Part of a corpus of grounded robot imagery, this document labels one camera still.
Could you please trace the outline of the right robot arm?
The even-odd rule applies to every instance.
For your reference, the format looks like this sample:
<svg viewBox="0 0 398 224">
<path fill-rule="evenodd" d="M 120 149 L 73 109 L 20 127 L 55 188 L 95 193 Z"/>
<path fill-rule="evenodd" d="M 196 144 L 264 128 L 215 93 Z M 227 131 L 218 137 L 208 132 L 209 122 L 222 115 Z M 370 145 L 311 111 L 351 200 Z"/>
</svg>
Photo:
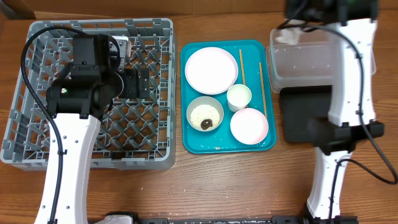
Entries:
<svg viewBox="0 0 398 224">
<path fill-rule="evenodd" d="M 316 165 L 301 223 L 357 223 L 340 215 L 340 194 L 357 142 L 384 134 L 371 96 L 377 1 L 287 1 L 282 32 L 324 30 L 331 42 L 333 84 L 327 118 L 312 118 Z"/>
</svg>

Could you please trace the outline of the white rice pile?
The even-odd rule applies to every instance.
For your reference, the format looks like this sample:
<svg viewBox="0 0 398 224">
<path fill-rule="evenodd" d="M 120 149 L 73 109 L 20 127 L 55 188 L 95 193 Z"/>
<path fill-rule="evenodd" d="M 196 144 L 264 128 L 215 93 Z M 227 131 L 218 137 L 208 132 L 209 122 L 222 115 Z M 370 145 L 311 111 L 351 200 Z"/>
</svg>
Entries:
<svg viewBox="0 0 398 224">
<path fill-rule="evenodd" d="M 202 130 L 200 123 L 204 119 L 211 119 L 213 121 L 213 127 L 207 130 Z M 200 131 L 211 131 L 217 127 L 220 123 L 220 114 L 218 110 L 211 105 L 199 105 L 195 107 L 190 113 L 190 122 L 195 129 Z"/>
</svg>

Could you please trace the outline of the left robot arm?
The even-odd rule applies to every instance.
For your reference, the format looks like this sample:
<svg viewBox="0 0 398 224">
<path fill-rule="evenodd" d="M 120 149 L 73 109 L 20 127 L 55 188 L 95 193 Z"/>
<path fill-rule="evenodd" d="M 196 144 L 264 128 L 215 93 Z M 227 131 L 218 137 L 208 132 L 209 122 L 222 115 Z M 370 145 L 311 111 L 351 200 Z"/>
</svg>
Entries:
<svg viewBox="0 0 398 224">
<path fill-rule="evenodd" d="M 87 223 L 91 155 L 102 117 L 115 98 L 150 95 L 148 69 L 126 68 L 127 37 L 76 35 L 72 55 L 46 91 L 50 149 L 36 223 Z"/>
</svg>

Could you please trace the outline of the white red wrapper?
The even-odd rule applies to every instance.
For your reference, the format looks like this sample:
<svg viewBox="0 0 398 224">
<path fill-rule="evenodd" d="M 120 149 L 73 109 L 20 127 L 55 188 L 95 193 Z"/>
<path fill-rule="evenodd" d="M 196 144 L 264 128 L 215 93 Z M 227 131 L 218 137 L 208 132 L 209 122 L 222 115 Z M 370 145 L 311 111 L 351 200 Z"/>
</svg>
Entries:
<svg viewBox="0 0 398 224">
<path fill-rule="evenodd" d="M 275 38 L 276 41 L 282 44 L 297 45 L 300 41 L 300 36 L 303 31 L 300 28 L 281 29 L 279 35 Z"/>
</svg>

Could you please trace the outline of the white cup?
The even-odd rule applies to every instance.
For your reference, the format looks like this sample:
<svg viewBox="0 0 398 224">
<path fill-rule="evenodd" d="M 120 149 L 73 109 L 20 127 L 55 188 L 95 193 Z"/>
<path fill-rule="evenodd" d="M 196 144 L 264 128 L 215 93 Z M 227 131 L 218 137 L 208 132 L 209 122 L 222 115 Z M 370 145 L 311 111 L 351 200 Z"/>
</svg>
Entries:
<svg viewBox="0 0 398 224">
<path fill-rule="evenodd" d="M 243 84 L 235 84 L 227 91 L 228 108 L 237 112 L 247 107 L 252 98 L 251 90 Z"/>
</svg>

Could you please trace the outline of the grey bowl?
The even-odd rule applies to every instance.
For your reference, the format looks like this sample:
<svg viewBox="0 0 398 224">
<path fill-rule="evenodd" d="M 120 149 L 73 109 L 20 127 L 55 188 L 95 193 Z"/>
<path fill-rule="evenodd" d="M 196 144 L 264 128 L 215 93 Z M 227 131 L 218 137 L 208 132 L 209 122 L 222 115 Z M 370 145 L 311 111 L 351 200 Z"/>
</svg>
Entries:
<svg viewBox="0 0 398 224">
<path fill-rule="evenodd" d="M 201 96 L 201 97 L 198 97 L 198 98 L 194 99 L 194 100 L 189 104 L 189 106 L 188 106 L 188 108 L 187 108 L 187 120 L 188 120 L 188 123 L 189 123 L 190 126 L 192 126 L 192 124 L 191 124 L 191 122 L 190 122 L 190 113 L 192 112 L 192 110 L 193 110 L 195 107 L 197 107 L 197 106 L 199 106 L 199 105 L 211 105 L 211 106 L 215 107 L 215 108 L 218 110 L 219 114 L 220 114 L 220 123 L 219 123 L 219 125 L 222 123 L 223 118 L 224 118 L 224 109 L 223 109 L 221 103 L 220 103 L 218 100 L 216 100 L 215 98 L 213 98 L 213 97 L 210 97 L 210 96 Z"/>
</svg>

